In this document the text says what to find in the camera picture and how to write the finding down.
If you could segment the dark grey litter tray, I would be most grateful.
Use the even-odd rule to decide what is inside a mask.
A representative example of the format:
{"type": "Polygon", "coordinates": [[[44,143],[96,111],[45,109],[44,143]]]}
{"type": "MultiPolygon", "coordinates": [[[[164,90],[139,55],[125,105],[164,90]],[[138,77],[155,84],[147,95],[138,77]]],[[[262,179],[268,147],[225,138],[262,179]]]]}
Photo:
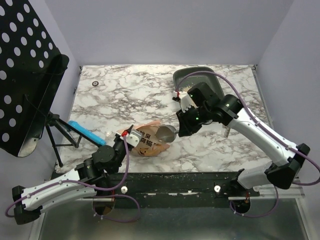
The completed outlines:
{"type": "Polygon", "coordinates": [[[191,86],[198,83],[206,83],[217,96],[222,99],[225,95],[223,89],[219,83],[218,78],[210,73],[198,73],[188,77],[183,83],[180,84],[181,80],[186,76],[194,72],[214,72],[211,68],[206,66],[193,66],[183,69],[179,69],[173,73],[174,87],[179,86],[179,92],[182,92],[182,88],[191,86]]]}

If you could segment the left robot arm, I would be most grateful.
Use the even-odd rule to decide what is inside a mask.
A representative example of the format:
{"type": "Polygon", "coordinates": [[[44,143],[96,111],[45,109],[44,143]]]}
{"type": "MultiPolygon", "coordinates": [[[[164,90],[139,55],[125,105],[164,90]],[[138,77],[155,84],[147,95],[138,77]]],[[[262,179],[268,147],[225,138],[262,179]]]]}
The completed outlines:
{"type": "Polygon", "coordinates": [[[14,187],[11,217],[18,225],[24,225],[65,202],[87,197],[107,197],[110,192],[123,186],[128,172],[114,186],[110,185],[109,175],[118,173],[123,160],[130,161],[129,152],[139,144],[141,138],[139,132],[125,130],[122,134],[116,134],[113,146],[100,146],[90,158],[74,169],[37,186],[14,187]]]}

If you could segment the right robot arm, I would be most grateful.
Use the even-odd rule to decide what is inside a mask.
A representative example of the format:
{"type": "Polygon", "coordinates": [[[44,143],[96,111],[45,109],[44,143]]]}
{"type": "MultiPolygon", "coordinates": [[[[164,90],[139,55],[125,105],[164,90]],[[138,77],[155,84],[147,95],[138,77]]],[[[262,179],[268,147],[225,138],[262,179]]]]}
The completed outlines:
{"type": "Polygon", "coordinates": [[[287,190],[302,168],[310,147],[283,138],[264,122],[246,110],[234,95],[219,98],[204,82],[194,85],[184,95],[173,100],[179,102],[176,115],[179,121],[178,136],[188,137],[197,133],[209,121],[221,123],[236,130],[269,158],[270,162],[251,169],[241,169],[230,183],[230,191],[241,196],[248,189],[272,184],[287,190]]]}

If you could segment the pink cat litter bag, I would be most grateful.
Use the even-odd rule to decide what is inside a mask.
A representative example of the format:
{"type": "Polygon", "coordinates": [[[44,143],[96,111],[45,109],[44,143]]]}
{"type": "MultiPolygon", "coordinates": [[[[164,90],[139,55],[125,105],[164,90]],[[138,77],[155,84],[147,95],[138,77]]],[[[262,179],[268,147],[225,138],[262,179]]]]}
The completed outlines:
{"type": "Polygon", "coordinates": [[[151,121],[146,124],[134,125],[133,129],[142,134],[139,144],[130,150],[135,156],[155,157],[170,148],[166,142],[158,140],[156,132],[162,125],[160,120],[151,121]]]}

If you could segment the silver metal scoop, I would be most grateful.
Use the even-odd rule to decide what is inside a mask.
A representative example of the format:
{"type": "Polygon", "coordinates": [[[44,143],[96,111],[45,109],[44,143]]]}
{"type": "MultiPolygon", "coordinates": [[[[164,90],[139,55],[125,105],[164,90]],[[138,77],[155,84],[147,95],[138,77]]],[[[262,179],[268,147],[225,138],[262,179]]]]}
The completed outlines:
{"type": "Polygon", "coordinates": [[[172,143],[179,131],[172,125],[160,125],[155,133],[155,137],[164,143],[172,143]]]}

